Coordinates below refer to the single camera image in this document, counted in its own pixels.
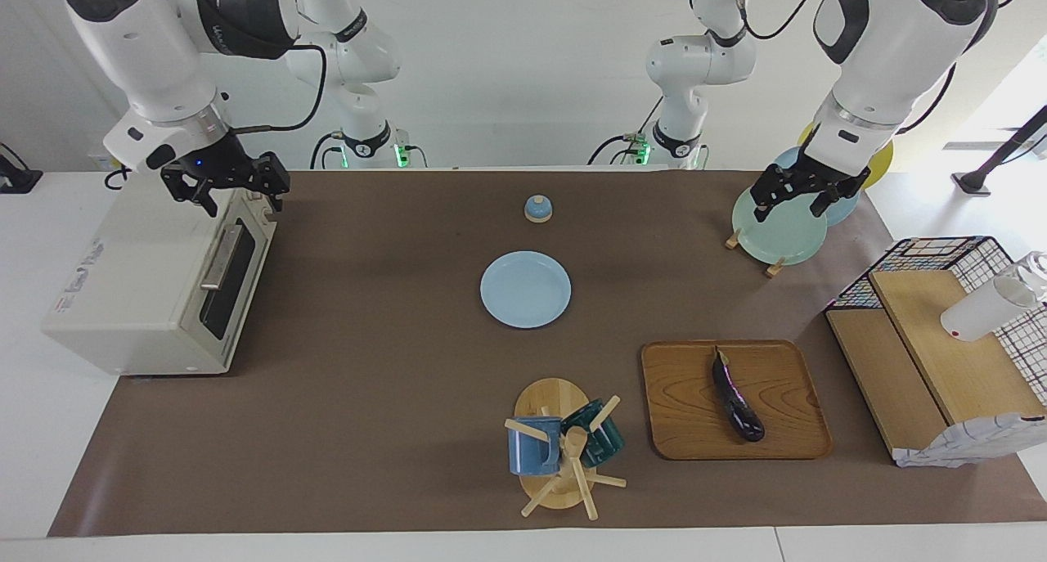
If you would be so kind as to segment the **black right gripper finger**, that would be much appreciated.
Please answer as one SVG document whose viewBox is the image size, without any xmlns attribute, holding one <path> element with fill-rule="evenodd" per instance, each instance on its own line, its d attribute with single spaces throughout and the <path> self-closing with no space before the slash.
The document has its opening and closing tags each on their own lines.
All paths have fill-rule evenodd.
<svg viewBox="0 0 1047 562">
<path fill-rule="evenodd" d="M 281 197 L 290 192 L 290 174 L 276 153 L 262 153 L 250 161 L 250 190 L 262 194 L 272 211 L 283 211 Z"/>
<path fill-rule="evenodd" d="M 176 203 L 192 203 L 202 208 L 210 218 L 218 216 L 217 201 L 211 197 L 213 183 L 208 179 L 197 179 L 195 184 L 186 182 L 186 174 L 180 168 L 162 168 L 161 181 L 168 187 Z"/>
</svg>

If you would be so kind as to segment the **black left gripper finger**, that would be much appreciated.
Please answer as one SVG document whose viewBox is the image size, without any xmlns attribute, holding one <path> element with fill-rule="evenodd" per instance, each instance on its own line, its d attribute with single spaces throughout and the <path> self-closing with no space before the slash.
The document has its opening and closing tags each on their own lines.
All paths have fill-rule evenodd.
<svg viewBox="0 0 1047 562">
<path fill-rule="evenodd" d="M 809 204 L 809 213 L 814 218 L 848 218 L 856 210 L 861 193 L 857 189 L 852 192 L 852 196 L 845 196 L 844 192 L 819 192 L 814 195 L 814 201 Z"/>
<path fill-rule="evenodd" d="M 764 223 L 768 215 L 782 201 L 790 198 L 790 171 L 787 168 L 766 168 L 759 175 L 749 194 L 754 200 L 754 218 Z"/>
</svg>

